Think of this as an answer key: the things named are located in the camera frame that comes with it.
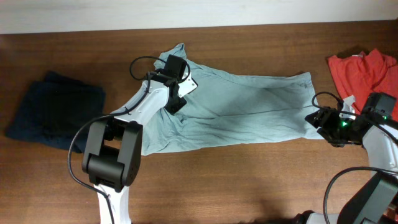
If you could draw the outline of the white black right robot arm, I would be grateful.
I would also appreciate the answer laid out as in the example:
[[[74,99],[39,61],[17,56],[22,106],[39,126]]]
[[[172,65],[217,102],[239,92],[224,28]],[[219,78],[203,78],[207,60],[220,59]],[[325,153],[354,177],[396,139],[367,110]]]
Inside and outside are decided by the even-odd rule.
[[[333,147],[359,145],[366,150],[368,166],[350,167],[337,173],[323,197],[323,211],[299,213],[292,223],[397,223],[397,121],[392,119],[396,98],[370,93],[360,114],[353,109],[354,97],[339,99],[337,108],[321,107],[305,117]],[[371,178],[348,200],[341,211],[330,214],[328,196],[339,177],[366,170]]]

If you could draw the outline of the light blue t-shirt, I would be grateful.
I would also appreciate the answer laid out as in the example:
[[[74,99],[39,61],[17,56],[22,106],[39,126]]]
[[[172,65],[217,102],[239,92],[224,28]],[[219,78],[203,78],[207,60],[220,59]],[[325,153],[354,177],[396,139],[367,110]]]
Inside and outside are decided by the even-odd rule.
[[[305,121],[315,112],[311,74],[234,75],[189,61],[198,87],[175,114],[161,109],[144,126],[142,155],[206,147],[320,139]]]

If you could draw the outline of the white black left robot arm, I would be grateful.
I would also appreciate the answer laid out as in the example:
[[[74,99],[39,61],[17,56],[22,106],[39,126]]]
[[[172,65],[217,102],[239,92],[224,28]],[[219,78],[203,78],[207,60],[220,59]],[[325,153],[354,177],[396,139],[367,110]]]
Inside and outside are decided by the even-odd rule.
[[[120,109],[86,125],[82,170],[98,195],[101,223],[130,223],[129,187],[141,164],[144,126],[162,108],[175,114],[197,88],[188,62],[169,55],[164,67],[148,72],[140,90]]]

